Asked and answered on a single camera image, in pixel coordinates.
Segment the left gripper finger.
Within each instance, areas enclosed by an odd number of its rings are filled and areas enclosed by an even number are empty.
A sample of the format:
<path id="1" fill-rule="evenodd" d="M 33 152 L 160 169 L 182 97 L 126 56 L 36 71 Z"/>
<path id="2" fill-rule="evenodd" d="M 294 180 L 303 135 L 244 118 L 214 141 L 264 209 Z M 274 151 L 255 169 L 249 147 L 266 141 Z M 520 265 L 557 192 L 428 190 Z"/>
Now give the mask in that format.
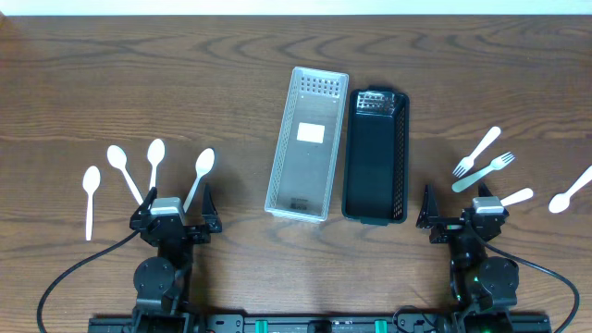
<path id="1" fill-rule="evenodd" d="M 146 197 L 144 198 L 143 202 L 139 205 L 137 210 L 134 212 L 134 219 L 135 220 L 142 220 L 147 216 L 150 216 L 150 208 L 152 203 L 157 197 L 157 188 L 152 187 L 149 192 L 147 193 Z"/>
<path id="2" fill-rule="evenodd" d="M 203 188 L 202 217 L 206 224 L 218 223 L 218 212 L 213 202 L 212 193 L 208 183 Z"/>

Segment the mint green plastic fork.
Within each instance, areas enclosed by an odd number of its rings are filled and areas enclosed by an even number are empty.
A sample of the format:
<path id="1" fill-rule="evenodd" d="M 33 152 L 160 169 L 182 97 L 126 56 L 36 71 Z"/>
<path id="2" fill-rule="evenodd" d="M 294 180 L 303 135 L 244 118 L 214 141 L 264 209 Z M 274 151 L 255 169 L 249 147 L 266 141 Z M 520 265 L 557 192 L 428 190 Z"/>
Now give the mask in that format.
<path id="1" fill-rule="evenodd" d="M 514 159 L 515 159 L 515 156 L 511 152 L 500 155 L 500 156 L 494 158 L 488 166 L 482 168 L 481 170 L 475 172 L 474 174 L 472 174 L 470 176 L 467 176 L 467 177 L 460 179 L 457 182 L 453 183 L 451 186 L 451 189 L 454 192 L 464 191 L 464 190 L 468 189 L 469 187 L 471 187 L 473 184 L 475 184 L 478 180 L 482 179 L 484 176 L 489 174 L 490 172 L 502 170 L 504 167 L 506 167 L 508 164 L 510 164 Z"/>

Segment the white plastic fork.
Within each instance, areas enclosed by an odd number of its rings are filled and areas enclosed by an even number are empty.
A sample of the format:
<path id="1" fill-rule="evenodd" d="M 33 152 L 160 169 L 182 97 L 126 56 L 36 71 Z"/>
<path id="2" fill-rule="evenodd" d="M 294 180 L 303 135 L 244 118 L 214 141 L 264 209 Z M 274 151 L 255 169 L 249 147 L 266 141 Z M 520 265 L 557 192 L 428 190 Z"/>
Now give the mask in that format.
<path id="1" fill-rule="evenodd" d="M 531 199 L 534 196 L 534 192 L 530 188 L 523 188 L 503 199 L 500 200 L 500 204 L 503 207 L 518 204 L 520 202 Z"/>
<path id="2" fill-rule="evenodd" d="M 501 134 L 501 128 L 494 126 L 488 130 L 485 136 L 481 139 L 474 150 L 467 156 L 465 156 L 459 164 L 452 171 L 454 177 L 460 178 L 466 172 L 468 172 L 475 164 L 476 158 L 483 153 L 488 146 L 493 143 Z"/>

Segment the white plastic spoon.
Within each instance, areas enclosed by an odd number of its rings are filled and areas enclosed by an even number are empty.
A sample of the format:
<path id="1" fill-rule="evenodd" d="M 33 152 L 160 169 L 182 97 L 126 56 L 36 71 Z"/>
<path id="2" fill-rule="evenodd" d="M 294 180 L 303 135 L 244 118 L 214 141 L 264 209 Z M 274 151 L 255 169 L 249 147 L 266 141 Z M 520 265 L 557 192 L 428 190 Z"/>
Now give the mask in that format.
<path id="1" fill-rule="evenodd" d="M 100 186 L 101 174 L 97 166 L 90 166 L 82 179 L 82 188 L 87 193 L 87 211 L 85 221 L 85 239 L 90 241 L 93 236 L 93 195 Z"/>
<path id="2" fill-rule="evenodd" d="M 195 171 L 196 171 L 196 178 L 194 180 L 194 182 L 191 185 L 191 189 L 184 201 L 183 204 L 183 210 L 185 213 L 188 212 L 190 206 L 191 206 L 191 202 L 195 196 L 195 193 L 198 189 L 199 183 L 201 181 L 201 178 L 205 175 L 207 175 L 213 168 L 214 163 L 215 163 L 215 151 L 212 148 L 206 148 L 205 150 L 203 150 L 196 162 L 195 162 Z"/>
<path id="3" fill-rule="evenodd" d="M 558 214 L 565 211 L 570 205 L 572 196 L 591 180 L 591 173 L 592 166 L 589 166 L 567 191 L 553 196 L 549 202 L 549 211 L 552 214 Z"/>
<path id="4" fill-rule="evenodd" d="M 118 169 L 123 177 L 124 180 L 126 181 L 130 192 L 132 193 L 135 201 L 138 204 L 142 204 L 143 202 L 143 198 L 142 195 L 138 189 L 138 187 L 136 186 L 135 182 L 133 181 L 132 177 L 130 176 L 129 171 L 127 170 L 127 155 L 125 154 L 125 152 L 117 145 L 110 145 L 107 148 L 107 160 L 109 162 L 109 164 Z"/>
<path id="5" fill-rule="evenodd" d="M 151 142 L 147 150 L 147 159 L 151 164 L 151 176 L 149 189 L 156 186 L 157 168 L 166 154 L 166 147 L 161 139 L 155 139 Z"/>

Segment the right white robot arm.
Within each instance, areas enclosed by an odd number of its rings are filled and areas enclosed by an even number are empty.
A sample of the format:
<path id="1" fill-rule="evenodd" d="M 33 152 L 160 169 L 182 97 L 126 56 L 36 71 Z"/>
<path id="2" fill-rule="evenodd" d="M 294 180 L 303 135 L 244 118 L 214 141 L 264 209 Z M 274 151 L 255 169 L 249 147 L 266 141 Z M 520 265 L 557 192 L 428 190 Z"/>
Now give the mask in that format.
<path id="1" fill-rule="evenodd" d="M 486 253 L 508 216 L 500 199 L 481 189 L 458 217 L 438 211 L 432 186 L 425 187 L 416 226 L 430 231 L 429 242 L 450 249 L 450 289 L 457 308 L 441 314 L 437 332 L 514 332 L 510 308 L 517 304 L 519 268 L 512 260 Z"/>

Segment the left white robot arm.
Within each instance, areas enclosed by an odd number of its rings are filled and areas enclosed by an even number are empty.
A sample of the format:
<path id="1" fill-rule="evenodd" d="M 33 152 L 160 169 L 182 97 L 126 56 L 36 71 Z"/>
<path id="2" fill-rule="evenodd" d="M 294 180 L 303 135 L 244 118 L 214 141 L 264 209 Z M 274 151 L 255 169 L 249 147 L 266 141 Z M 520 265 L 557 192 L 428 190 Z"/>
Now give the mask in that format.
<path id="1" fill-rule="evenodd" d="M 193 247 L 211 241 L 222 231 L 210 187 L 203 188 L 201 225 L 187 226 L 183 211 L 163 211 L 164 200 L 151 189 L 132 214 L 129 227 L 157 249 L 157 255 L 139 264 L 133 276 L 137 291 L 132 311 L 132 333 L 205 332 L 206 319 L 189 303 Z"/>

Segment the black perforated plastic basket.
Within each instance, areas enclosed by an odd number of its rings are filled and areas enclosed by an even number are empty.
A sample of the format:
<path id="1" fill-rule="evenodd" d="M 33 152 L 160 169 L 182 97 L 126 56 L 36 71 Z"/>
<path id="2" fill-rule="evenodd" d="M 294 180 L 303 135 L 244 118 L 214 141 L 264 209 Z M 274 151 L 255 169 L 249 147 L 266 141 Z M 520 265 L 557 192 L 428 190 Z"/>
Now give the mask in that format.
<path id="1" fill-rule="evenodd" d="M 350 95 L 341 212 L 366 225 L 401 224 L 407 217 L 408 96 L 370 86 Z"/>

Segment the grey perforated plastic basket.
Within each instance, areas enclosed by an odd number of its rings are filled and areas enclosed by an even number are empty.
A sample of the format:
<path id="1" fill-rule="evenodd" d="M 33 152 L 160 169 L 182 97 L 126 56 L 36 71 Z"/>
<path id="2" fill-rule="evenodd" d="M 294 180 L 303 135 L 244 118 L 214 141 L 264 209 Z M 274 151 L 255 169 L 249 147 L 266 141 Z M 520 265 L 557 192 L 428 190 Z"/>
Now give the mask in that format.
<path id="1" fill-rule="evenodd" d="M 267 213 L 312 223 L 327 219 L 348 84 L 346 73 L 293 69 L 265 198 Z M 301 122 L 323 125 L 324 141 L 298 141 Z"/>

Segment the white paper label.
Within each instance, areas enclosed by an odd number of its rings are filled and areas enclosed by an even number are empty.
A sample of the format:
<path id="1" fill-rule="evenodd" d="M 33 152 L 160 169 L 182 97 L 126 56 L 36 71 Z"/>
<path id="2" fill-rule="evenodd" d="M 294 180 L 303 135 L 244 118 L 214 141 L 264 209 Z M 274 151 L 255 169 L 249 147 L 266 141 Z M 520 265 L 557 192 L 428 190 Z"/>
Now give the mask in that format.
<path id="1" fill-rule="evenodd" d="M 322 143 L 325 127 L 323 125 L 301 122 L 298 126 L 297 140 L 301 142 Z"/>

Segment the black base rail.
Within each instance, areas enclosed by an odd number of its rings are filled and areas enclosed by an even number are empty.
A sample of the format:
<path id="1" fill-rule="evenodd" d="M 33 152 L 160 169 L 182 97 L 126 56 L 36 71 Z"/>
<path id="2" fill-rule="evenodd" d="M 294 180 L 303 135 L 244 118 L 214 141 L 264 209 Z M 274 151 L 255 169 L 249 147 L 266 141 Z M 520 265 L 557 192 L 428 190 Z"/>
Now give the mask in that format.
<path id="1" fill-rule="evenodd" d="M 392 333 L 392 332 L 550 332 L 550 321 L 540 314 L 481 314 L 463 323 L 442 314 L 411 312 L 375 316 L 242 316 L 216 314 L 200 318 L 191 314 L 166 317 L 137 314 L 133 317 L 92 318 L 91 333 L 188 332 L 188 333 Z"/>

